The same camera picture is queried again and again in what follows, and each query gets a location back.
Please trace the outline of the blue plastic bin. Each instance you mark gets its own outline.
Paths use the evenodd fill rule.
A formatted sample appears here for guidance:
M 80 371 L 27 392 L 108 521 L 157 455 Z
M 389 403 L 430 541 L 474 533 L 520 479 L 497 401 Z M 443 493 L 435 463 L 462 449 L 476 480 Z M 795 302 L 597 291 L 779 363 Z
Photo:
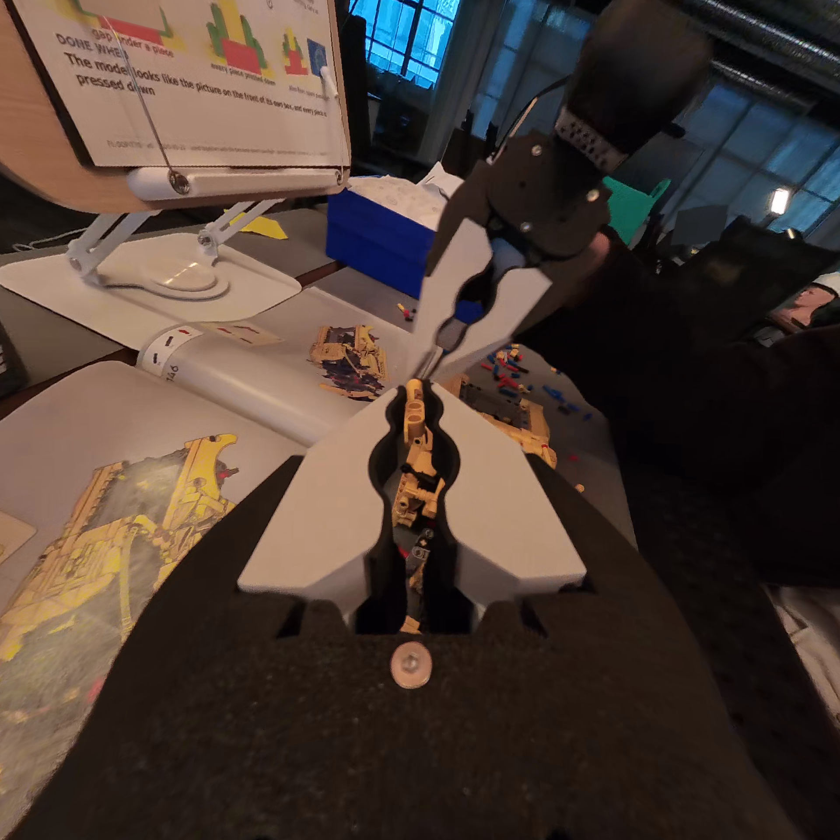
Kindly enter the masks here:
M 327 202 L 326 255 L 410 298 L 421 296 L 435 235 L 352 190 Z

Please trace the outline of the yellow toy car model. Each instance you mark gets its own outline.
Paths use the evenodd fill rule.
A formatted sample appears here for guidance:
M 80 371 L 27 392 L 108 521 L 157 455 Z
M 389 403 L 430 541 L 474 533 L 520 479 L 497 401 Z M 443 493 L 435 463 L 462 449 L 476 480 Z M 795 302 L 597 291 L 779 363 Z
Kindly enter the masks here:
M 405 634 L 461 632 L 495 602 L 576 589 L 586 569 L 531 468 L 554 477 L 543 408 L 459 375 L 406 384 L 392 526 L 405 562 Z

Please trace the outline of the open instruction booklet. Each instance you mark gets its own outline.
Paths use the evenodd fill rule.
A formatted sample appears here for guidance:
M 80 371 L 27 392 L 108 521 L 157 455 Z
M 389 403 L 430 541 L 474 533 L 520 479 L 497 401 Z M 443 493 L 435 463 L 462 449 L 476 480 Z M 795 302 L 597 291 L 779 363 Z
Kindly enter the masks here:
M 249 321 L 160 332 L 2 421 L 1 827 L 83 727 L 176 566 L 288 457 L 396 383 L 409 332 L 318 288 Z

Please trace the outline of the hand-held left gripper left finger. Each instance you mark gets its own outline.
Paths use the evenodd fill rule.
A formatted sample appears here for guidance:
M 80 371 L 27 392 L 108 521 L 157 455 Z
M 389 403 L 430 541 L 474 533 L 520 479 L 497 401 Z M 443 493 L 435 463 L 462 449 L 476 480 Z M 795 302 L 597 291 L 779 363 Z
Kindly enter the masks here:
M 310 447 L 238 577 L 241 592 L 328 601 L 344 617 L 369 597 L 364 559 L 385 512 L 370 462 L 402 395 L 391 389 Z

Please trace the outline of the white printed instruction sheet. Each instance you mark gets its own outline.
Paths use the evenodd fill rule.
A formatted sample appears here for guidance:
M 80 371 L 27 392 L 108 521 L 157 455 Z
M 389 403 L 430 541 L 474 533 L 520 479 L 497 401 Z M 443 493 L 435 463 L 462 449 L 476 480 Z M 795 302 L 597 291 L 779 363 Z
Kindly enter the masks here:
M 10 2 L 72 139 L 99 167 L 330 166 L 332 2 Z

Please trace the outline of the green plastic board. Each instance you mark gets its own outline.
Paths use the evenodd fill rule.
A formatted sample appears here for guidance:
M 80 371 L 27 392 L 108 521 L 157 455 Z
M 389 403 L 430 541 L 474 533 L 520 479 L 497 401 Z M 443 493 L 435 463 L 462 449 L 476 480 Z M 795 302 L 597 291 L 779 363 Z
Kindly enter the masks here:
M 651 193 L 640 192 L 610 176 L 605 176 L 602 183 L 611 194 L 607 201 L 611 216 L 609 225 L 621 241 L 630 246 L 656 202 L 666 193 L 671 180 L 662 180 Z

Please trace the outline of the yellow connector brick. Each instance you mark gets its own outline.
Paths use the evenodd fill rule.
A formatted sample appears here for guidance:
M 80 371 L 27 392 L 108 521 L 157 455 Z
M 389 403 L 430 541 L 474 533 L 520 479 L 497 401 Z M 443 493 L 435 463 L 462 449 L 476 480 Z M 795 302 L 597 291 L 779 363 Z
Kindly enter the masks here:
M 404 410 L 403 439 L 407 448 L 421 446 L 427 433 L 424 383 L 412 379 L 406 383 L 406 404 Z

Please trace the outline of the pile of small coloured pins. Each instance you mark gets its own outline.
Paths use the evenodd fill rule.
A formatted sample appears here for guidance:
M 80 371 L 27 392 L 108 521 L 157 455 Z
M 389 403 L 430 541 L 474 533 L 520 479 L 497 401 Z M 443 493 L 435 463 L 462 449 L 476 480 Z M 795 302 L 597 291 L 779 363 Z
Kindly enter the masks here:
M 442 383 L 445 390 L 481 414 L 502 433 L 513 439 L 527 454 L 538 455 L 556 469 L 558 456 L 552 448 L 550 426 L 544 408 L 537 402 L 533 384 L 522 377 L 521 347 L 497 351 L 479 367 L 490 375 L 491 383 L 482 385 L 467 373 Z

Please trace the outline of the large paned window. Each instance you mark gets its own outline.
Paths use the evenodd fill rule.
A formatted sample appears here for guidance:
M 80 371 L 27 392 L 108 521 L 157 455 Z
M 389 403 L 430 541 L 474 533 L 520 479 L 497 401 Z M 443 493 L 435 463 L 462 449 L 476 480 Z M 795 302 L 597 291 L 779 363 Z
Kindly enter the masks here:
M 460 1 L 352 1 L 363 18 L 364 55 L 375 70 L 434 89 Z

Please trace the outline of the tall paned window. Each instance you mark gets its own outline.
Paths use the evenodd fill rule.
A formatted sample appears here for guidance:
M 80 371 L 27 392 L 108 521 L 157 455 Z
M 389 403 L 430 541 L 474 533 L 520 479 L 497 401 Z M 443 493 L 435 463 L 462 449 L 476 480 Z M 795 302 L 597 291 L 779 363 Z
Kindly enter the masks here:
M 594 21 L 577 6 L 507 8 L 469 107 L 473 134 L 483 139 L 494 126 L 502 135 L 534 95 L 570 75 Z M 727 207 L 728 220 L 745 216 L 758 224 L 773 195 L 785 190 L 786 211 L 770 228 L 822 236 L 838 210 L 838 129 L 760 95 L 730 71 L 712 73 L 675 124 L 679 137 L 657 134 L 612 174 L 641 193 L 666 181 L 654 211 L 669 227 L 679 213 L 712 205 Z

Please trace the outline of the crumpled white printed bags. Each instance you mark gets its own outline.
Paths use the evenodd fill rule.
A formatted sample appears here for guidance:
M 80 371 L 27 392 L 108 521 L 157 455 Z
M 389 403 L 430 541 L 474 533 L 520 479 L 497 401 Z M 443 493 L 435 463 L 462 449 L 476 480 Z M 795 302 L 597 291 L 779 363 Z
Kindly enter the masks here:
M 394 214 L 437 231 L 448 201 L 463 182 L 447 173 L 439 161 L 419 183 L 393 175 L 358 175 L 350 178 L 348 188 Z

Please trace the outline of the pale wooden card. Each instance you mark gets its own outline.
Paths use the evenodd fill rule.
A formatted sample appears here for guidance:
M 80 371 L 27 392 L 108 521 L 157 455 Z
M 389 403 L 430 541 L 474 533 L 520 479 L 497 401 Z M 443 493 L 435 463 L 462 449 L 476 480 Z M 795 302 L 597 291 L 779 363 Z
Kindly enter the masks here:
M 1 564 L 3 564 L 37 533 L 37 529 L 4 511 L 0 513 L 0 525 Z

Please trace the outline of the yellow paper slip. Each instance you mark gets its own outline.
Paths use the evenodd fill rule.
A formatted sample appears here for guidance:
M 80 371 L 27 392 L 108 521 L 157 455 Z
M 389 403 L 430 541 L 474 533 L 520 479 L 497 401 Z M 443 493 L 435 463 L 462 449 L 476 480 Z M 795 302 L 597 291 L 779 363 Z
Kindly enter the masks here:
M 219 218 L 222 229 L 227 230 L 224 236 L 228 238 L 236 233 L 250 233 L 277 240 L 286 239 L 286 233 L 275 219 L 263 213 L 256 214 L 256 210 L 269 211 L 275 205 L 282 203 L 282 199 L 263 202 L 248 200 L 237 203 L 231 208 L 226 208 L 224 214 Z

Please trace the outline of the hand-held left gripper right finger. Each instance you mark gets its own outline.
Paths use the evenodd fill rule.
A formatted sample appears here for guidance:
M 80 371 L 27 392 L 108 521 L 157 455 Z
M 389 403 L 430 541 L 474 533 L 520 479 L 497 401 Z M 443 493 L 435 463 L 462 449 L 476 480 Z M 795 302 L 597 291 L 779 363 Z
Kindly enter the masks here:
M 441 385 L 426 382 L 432 462 L 444 487 L 424 569 L 430 621 L 578 588 L 585 564 L 539 480 L 559 476 Z

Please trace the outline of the wooden document stand with sheet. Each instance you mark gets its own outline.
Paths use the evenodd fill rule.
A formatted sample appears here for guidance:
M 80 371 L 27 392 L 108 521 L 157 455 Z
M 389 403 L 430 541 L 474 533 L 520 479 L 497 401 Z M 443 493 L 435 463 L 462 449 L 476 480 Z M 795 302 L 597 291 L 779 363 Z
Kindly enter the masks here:
M 235 200 L 278 202 L 337 193 L 350 178 L 350 133 L 342 70 L 338 94 L 328 104 L 338 109 L 342 160 L 326 166 L 174 168 L 171 184 L 165 166 L 136 169 L 84 164 L 70 141 L 50 97 L 50 80 L 10 2 L 2 2 L 2 174 L 46 201 L 89 214 L 169 211 L 195 207 L 231 207 Z

